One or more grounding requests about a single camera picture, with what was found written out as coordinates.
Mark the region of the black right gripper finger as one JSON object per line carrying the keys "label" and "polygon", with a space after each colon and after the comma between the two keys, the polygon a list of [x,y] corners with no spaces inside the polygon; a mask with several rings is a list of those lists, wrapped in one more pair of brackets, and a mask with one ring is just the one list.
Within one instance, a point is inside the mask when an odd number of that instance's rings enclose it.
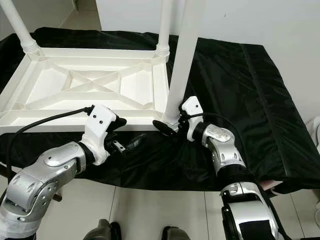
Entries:
{"label": "black right gripper finger", "polygon": [[154,119],[152,125],[158,130],[161,134],[166,137],[177,137],[179,135],[179,126],[167,124],[163,121]]}

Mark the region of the white tapered plastic table leg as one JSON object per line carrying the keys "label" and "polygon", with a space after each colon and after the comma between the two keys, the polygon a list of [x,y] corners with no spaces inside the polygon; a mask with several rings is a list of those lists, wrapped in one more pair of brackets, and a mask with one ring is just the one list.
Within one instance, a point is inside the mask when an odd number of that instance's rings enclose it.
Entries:
{"label": "white tapered plastic table leg", "polygon": [[174,0],[161,0],[160,7],[160,28],[158,31],[158,41],[155,54],[158,57],[167,58],[170,55],[169,35],[172,21]]}
{"label": "white tapered plastic table leg", "polygon": [[202,18],[207,0],[185,0],[182,23],[175,50],[173,69],[167,93],[166,110],[162,121],[172,128],[178,127],[179,107],[185,97],[190,69],[194,61]]}
{"label": "white tapered plastic table leg", "polygon": [[28,28],[26,27],[23,19],[20,17],[12,0],[0,0],[0,6],[7,17],[11,27],[14,29],[26,55],[33,57],[41,57],[41,48],[38,43],[31,36]]}

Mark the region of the black cloth table cover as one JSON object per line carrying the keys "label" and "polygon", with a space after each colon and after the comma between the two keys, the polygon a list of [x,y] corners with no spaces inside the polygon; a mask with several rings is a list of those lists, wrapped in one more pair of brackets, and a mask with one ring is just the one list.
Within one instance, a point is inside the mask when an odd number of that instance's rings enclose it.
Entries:
{"label": "black cloth table cover", "polygon": [[[32,37],[42,48],[154,50],[158,34],[125,30],[40,27]],[[16,34],[0,41],[0,86],[5,89],[25,53]],[[277,186],[320,189],[320,154],[262,45],[199,38],[185,98],[197,96],[207,113],[226,117],[238,130],[242,158],[259,181]],[[155,191],[218,191],[205,147],[158,131],[119,131],[116,140],[142,135],[138,149],[88,166],[76,176],[104,185]],[[11,149],[12,165],[22,168],[53,147],[79,140],[81,132],[26,132]]]}

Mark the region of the grey left robot foot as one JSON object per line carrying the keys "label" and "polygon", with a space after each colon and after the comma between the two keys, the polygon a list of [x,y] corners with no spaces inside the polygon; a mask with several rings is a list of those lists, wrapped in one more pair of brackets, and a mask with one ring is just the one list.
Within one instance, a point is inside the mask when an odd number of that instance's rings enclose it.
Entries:
{"label": "grey left robot foot", "polygon": [[90,230],[82,240],[122,240],[121,225],[109,222],[106,218],[98,220],[98,226]]}

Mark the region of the grey robot foot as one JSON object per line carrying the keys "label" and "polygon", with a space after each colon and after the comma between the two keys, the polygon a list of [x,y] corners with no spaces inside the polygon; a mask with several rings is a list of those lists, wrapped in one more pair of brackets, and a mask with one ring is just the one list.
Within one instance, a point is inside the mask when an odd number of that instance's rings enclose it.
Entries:
{"label": "grey robot foot", "polygon": [[165,226],[162,229],[161,240],[191,240],[190,236],[176,226]]}
{"label": "grey robot foot", "polygon": [[90,230],[82,240],[122,240],[121,225],[109,222],[106,218],[98,220],[98,226]]}

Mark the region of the grey right robot foot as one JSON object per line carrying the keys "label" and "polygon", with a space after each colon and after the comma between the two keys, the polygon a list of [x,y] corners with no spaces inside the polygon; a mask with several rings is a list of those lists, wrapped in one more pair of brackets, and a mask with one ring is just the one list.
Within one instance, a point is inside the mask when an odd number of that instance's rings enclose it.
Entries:
{"label": "grey right robot foot", "polygon": [[161,240],[191,240],[190,236],[176,226],[165,226],[162,229]]}

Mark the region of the white rounded plastic object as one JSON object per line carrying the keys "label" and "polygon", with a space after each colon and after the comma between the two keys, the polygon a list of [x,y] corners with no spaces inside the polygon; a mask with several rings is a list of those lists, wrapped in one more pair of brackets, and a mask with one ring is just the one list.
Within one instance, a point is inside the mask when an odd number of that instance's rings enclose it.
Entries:
{"label": "white rounded plastic object", "polygon": [[311,121],[311,138],[314,144],[318,147],[320,146],[320,116],[316,116]]}

